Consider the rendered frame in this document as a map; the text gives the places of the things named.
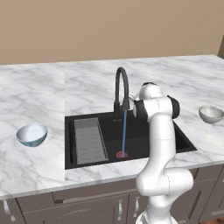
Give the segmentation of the grey white bowl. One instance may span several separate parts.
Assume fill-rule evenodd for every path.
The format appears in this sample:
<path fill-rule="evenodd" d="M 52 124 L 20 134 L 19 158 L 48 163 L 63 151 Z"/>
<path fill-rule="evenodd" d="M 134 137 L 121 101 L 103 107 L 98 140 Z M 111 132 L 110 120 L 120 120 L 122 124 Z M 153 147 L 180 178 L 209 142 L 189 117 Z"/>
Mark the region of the grey white bowl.
<path fill-rule="evenodd" d="M 218 123 L 224 118 L 224 111 L 211 105 L 199 107 L 199 116 L 205 123 Z"/>

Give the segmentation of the white bowl with blue pattern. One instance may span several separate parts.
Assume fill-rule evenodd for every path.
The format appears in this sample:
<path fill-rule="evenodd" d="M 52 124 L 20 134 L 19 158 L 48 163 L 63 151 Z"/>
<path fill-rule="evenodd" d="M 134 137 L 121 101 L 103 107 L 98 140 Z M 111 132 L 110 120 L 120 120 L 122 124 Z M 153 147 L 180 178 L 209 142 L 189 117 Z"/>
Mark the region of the white bowl with blue pattern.
<path fill-rule="evenodd" d="M 37 147 L 45 141 L 47 133 L 47 127 L 43 123 L 34 122 L 22 127 L 16 137 L 24 146 Z"/>

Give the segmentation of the brown drawer front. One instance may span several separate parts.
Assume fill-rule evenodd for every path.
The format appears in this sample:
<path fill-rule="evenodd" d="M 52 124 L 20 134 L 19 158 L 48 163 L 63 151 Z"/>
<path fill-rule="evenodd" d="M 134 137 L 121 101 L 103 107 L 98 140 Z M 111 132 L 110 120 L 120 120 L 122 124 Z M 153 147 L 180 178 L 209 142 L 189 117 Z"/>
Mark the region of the brown drawer front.
<path fill-rule="evenodd" d="M 89 185 L 74 189 L 67 189 L 52 193 L 55 204 L 71 203 L 80 200 L 91 200 L 99 197 L 111 196 L 116 193 L 126 193 L 136 188 L 136 180 L 126 179 L 99 185 Z"/>

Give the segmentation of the narrow brown cupboard door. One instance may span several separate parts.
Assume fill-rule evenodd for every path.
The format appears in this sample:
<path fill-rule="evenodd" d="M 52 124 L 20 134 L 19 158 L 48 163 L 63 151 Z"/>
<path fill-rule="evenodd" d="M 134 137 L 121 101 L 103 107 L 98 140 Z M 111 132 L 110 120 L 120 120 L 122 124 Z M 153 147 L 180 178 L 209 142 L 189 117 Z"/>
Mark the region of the narrow brown cupboard door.
<path fill-rule="evenodd" d="M 139 196 L 139 212 L 136 218 L 133 217 L 134 211 L 135 211 L 135 200 L 136 196 Z M 145 208 L 148 205 L 148 198 L 145 196 L 142 196 L 138 192 L 133 192 L 129 195 L 129 207 L 128 207 L 128 213 L 127 213 L 127 222 L 126 224 L 136 224 L 136 220 L 138 216 L 145 210 Z"/>

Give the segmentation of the grey sink drain rack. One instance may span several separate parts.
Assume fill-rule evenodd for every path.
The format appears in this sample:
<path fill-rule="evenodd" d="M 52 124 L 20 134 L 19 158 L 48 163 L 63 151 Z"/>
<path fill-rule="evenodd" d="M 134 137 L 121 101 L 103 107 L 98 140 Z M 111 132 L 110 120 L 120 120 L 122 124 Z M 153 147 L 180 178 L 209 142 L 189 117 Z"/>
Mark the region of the grey sink drain rack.
<path fill-rule="evenodd" d="M 74 133 L 78 165 L 109 160 L 97 118 L 75 120 Z"/>

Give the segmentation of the black curved tap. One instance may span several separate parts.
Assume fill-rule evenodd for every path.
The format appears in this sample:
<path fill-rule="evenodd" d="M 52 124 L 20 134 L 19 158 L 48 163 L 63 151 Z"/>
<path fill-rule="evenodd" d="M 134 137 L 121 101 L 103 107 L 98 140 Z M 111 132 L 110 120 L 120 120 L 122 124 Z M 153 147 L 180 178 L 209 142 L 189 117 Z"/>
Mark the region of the black curved tap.
<path fill-rule="evenodd" d="M 120 77 L 123 80 L 123 89 L 124 97 L 122 105 L 119 102 L 119 89 L 120 89 Z M 116 116 L 120 114 L 120 111 L 130 109 L 130 100 L 129 100 L 129 81 L 126 71 L 123 67 L 118 67 L 115 74 L 115 102 L 114 102 L 114 113 Z"/>

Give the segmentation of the wide brown cupboard door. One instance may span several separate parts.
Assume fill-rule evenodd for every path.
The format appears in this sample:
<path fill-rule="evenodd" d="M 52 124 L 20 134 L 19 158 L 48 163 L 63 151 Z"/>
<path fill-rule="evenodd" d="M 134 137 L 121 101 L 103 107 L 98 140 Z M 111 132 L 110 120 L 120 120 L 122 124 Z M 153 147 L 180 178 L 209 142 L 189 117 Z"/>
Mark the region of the wide brown cupboard door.
<path fill-rule="evenodd" d="M 118 217 L 118 201 L 122 200 L 122 219 Z M 73 203 L 55 208 L 24 213 L 27 224 L 125 224 L 128 196 L 108 197 Z"/>

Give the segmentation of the dark cabinet edge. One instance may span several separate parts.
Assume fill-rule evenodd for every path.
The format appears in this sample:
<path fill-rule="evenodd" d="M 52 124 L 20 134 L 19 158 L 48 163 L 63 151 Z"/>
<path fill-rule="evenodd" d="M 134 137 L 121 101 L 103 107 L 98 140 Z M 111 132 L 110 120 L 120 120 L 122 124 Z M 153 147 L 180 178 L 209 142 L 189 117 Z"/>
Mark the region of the dark cabinet edge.
<path fill-rule="evenodd" d="M 222 41 L 220 43 L 220 49 L 218 51 L 217 56 L 224 60 L 224 35 L 222 37 Z"/>

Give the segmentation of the black sink basin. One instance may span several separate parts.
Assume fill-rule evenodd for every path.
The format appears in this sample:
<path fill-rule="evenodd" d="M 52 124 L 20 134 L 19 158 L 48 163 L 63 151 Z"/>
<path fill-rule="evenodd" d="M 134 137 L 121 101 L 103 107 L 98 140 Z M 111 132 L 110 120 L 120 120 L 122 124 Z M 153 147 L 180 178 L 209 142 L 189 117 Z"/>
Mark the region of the black sink basin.
<path fill-rule="evenodd" d="M 77 164 L 74 121 L 88 118 L 97 118 L 99 121 L 108 154 L 108 161 L 92 164 Z M 123 113 L 115 115 L 113 112 L 104 112 L 89 115 L 73 115 L 65 118 L 65 168 L 67 170 L 90 165 L 104 165 L 147 158 L 150 155 L 149 124 L 139 122 L 131 111 L 127 112 L 126 125 L 125 152 L 128 153 L 128 157 L 117 158 L 116 153 L 118 151 L 123 151 Z"/>

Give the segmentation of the blue water stream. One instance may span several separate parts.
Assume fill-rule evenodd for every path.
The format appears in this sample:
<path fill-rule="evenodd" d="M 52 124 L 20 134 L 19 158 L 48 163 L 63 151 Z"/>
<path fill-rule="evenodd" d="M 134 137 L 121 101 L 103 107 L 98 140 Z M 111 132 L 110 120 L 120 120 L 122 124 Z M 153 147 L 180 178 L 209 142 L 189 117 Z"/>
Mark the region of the blue water stream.
<path fill-rule="evenodd" d="M 127 125 L 127 110 L 123 111 L 123 130 L 122 130 L 122 157 L 125 158 L 125 141 L 126 141 L 126 125 Z"/>

